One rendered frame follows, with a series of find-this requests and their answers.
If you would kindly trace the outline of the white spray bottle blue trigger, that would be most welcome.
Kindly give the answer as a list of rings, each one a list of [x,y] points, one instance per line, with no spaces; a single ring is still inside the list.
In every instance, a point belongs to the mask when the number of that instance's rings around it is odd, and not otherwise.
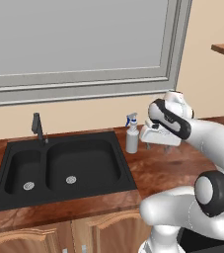
[[[138,149],[139,130],[137,129],[137,114],[132,113],[126,116],[126,144],[125,150],[127,153],[134,154]]]

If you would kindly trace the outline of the wooden cupboard door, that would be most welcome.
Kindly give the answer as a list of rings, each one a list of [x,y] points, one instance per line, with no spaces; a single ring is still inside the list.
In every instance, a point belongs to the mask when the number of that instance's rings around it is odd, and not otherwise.
[[[0,253],[74,253],[71,222],[0,233]]]
[[[82,253],[81,245],[88,253],[138,253],[151,232],[139,210],[75,219],[71,227],[76,253]]]

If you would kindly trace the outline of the grey framed window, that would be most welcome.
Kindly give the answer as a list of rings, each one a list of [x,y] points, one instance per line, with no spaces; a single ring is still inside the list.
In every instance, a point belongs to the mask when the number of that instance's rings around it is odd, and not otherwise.
[[[192,0],[0,0],[0,106],[177,86]]]

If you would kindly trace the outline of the black double sink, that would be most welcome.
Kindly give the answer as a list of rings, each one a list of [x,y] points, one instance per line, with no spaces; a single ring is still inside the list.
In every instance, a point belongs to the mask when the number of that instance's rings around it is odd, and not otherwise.
[[[114,132],[9,142],[0,166],[0,211],[134,190]]]

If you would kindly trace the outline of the black tap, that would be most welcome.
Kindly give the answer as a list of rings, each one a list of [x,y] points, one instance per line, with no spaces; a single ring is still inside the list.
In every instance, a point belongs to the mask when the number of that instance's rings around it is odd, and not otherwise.
[[[43,137],[39,113],[34,113],[33,123],[32,123],[32,132],[37,135],[37,139],[41,146],[48,144],[48,138]]]

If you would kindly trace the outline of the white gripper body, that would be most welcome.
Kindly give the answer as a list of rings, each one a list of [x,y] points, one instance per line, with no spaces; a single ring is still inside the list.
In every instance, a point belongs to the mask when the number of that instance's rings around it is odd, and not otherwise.
[[[162,126],[158,128],[151,128],[149,126],[143,126],[140,132],[140,140],[146,143],[155,143],[171,146],[179,146],[181,139]]]

